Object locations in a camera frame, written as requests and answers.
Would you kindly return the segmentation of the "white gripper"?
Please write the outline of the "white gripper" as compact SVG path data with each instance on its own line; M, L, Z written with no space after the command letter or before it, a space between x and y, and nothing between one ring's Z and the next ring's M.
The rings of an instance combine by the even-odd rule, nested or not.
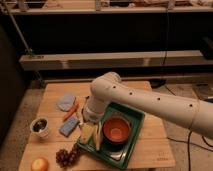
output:
M93 123L99 122L105 112L106 105L102 102L87 101L83 108L83 116L86 122L81 129L80 142L86 144L93 135L95 125Z

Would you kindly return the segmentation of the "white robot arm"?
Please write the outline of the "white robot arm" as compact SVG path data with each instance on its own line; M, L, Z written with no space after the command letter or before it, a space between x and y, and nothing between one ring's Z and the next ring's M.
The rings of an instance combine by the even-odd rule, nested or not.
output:
M108 72L94 79L83 107L86 121L99 122L111 103L125 104L213 140L213 104L199 99L134 89Z

